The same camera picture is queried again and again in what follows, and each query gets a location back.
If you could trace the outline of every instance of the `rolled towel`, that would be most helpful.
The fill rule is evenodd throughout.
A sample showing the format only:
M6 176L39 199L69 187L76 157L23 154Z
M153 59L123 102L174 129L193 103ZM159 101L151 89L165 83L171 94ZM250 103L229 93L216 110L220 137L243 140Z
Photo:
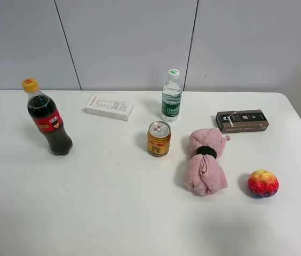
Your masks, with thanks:
M218 128L201 129L189 137L189 149L193 155L189 161L185 185L202 196L216 193L227 187L223 169L216 161L229 136L223 137Z

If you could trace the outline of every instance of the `product box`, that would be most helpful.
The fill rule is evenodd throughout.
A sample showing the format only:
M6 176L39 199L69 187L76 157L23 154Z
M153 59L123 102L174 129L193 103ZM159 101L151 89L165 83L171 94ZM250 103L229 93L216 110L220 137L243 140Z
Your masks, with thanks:
M269 126L261 110L218 112L217 125L222 133L260 132Z
M133 102L93 95L84 107L88 114L128 121Z

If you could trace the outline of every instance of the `gold can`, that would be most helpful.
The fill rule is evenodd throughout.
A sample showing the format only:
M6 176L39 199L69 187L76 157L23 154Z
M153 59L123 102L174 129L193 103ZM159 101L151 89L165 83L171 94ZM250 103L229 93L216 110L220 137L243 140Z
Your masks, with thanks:
M148 152L155 157L167 155L170 151L171 127L163 122L157 121L150 124L148 128Z

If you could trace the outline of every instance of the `yellow bottle cap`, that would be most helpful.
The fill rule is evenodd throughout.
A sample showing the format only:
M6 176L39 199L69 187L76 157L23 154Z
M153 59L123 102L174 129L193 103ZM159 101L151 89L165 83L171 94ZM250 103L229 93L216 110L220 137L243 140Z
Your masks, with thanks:
M34 78L28 78L22 81L21 83L22 88L27 93L34 93L39 90L39 85L36 79Z

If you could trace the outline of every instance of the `dark soda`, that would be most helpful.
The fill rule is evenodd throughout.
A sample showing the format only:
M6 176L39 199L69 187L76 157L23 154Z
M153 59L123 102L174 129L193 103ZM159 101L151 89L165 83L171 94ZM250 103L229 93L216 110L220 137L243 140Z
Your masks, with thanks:
M55 155L67 155L72 148L72 141L64 129L56 104L39 90L35 79L24 80L22 87L28 93L28 113L49 142L51 151Z

